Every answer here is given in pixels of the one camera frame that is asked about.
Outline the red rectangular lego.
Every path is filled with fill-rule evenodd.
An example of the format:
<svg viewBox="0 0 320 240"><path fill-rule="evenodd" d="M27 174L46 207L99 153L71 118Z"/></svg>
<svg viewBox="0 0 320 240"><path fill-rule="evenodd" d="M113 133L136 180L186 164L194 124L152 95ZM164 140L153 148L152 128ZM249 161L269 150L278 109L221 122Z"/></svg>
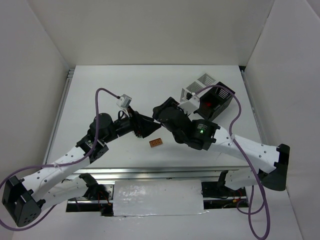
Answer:
<svg viewBox="0 0 320 240"><path fill-rule="evenodd" d="M213 107L213 104L212 104L211 102L205 101L204 104L205 104L207 107L210 107L210 108Z"/></svg>

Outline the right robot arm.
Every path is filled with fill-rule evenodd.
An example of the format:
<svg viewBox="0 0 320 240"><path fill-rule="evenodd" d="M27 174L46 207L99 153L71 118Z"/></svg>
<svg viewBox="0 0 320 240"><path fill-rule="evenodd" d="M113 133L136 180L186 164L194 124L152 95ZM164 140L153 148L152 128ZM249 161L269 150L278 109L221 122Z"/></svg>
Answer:
<svg viewBox="0 0 320 240"><path fill-rule="evenodd" d="M205 119L191 120L189 114L200 107L200 99L192 96L182 103L169 97L153 108L153 119L170 131L178 144L208 152L218 152L244 160L248 167L225 171L219 183L238 190L261 183L274 191L286 189L290 147L285 144L270 146L239 135L230 134L222 126Z"/></svg>

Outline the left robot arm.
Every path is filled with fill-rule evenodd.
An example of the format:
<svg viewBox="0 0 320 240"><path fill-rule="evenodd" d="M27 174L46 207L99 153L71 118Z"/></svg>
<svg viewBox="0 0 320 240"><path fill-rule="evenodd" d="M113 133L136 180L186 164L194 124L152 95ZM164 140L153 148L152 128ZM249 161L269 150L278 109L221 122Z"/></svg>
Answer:
<svg viewBox="0 0 320 240"><path fill-rule="evenodd" d="M3 188L2 204L12 217L14 231L24 231L37 224L43 210L77 197L96 198L105 188L89 174L74 179L70 175L87 167L108 150L107 144L133 132L146 138L161 127L153 118L129 111L129 115L113 121L107 113L99 113L89 126L87 134L65 155L51 164L35 165L36 172L18 178L18 170L0 184Z"/></svg>

